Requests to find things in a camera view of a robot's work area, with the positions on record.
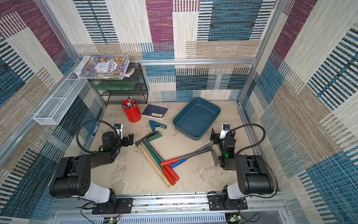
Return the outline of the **dark hoe with red grip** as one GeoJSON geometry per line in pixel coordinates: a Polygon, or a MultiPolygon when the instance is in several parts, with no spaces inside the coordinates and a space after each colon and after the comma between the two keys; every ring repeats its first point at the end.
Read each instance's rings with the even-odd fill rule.
{"type": "Polygon", "coordinates": [[[178,158],[174,158],[174,159],[171,159],[171,160],[168,160],[168,161],[161,162],[160,166],[162,166],[162,167],[171,166],[172,164],[179,163],[181,161],[184,161],[184,160],[187,160],[189,158],[204,154],[206,152],[212,153],[214,163],[217,165],[218,164],[218,159],[216,158],[216,153],[212,148],[212,144],[210,143],[208,146],[204,147],[203,149],[197,150],[195,152],[192,152],[192,153],[184,155],[184,156],[180,156],[178,158]]]}

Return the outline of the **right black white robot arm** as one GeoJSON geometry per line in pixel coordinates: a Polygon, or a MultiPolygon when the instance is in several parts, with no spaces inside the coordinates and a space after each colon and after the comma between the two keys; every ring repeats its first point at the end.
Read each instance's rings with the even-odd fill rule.
{"type": "Polygon", "coordinates": [[[235,153],[235,132],[224,126],[221,133],[212,130],[210,140],[219,147],[220,156],[213,156],[215,165],[236,172],[237,182],[226,185],[220,196],[212,197],[216,209],[247,209],[247,197],[271,198],[277,194],[277,179],[260,155],[235,153]]]}

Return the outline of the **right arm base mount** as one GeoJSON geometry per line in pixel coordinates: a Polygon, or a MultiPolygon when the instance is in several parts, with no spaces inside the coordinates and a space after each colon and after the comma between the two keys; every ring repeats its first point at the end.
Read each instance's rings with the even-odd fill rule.
{"type": "Polygon", "coordinates": [[[243,199],[229,199],[212,191],[207,193],[208,205],[211,211],[247,210],[248,205],[243,199]]]}

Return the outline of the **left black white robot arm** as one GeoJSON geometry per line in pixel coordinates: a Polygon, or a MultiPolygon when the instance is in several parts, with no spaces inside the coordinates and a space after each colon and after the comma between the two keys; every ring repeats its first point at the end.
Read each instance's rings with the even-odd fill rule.
{"type": "Polygon", "coordinates": [[[80,198],[94,204],[92,214],[117,213],[120,203],[115,191],[103,188],[91,181],[91,170],[111,164],[121,147],[131,146],[134,135],[120,138],[114,132],[102,136],[103,151],[60,160],[50,185],[50,195],[55,198],[80,198]]]}

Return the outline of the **teal plastic storage box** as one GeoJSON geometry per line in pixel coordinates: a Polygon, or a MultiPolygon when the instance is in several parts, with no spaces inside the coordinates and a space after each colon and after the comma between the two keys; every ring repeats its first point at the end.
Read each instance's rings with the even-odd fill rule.
{"type": "Polygon", "coordinates": [[[198,141],[213,125],[220,113],[219,106],[197,97],[174,117],[172,123],[186,137],[198,141]]]}

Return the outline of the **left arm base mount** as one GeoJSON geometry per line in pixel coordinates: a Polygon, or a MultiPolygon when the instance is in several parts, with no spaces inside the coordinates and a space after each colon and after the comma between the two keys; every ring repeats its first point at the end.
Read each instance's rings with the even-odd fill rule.
{"type": "Polygon", "coordinates": [[[116,202],[95,204],[92,215],[130,214],[133,198],[117,198],[116,202]]]}

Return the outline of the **chrome hoe with blue grip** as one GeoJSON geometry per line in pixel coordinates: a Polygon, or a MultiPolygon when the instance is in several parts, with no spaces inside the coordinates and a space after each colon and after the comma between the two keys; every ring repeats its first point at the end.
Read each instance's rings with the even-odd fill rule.
{"type": "Polygon", "coordinates": [[[180,164],[184,163],[186,160],[188,160],[191,157],[201,155],[201,154],[204,154],[206,152],[211,151],[213,145],[214,145],[213,142],[211,142],[211,143],[205,145],[204,147],[196,150],[195,152],[192,152],[192,153],[190,153],[188,155],[184,155],[184,156],[179,157],[176,162],[170,164],[170,167],[174,168],[174,167],[179,166],[180,164]]]}

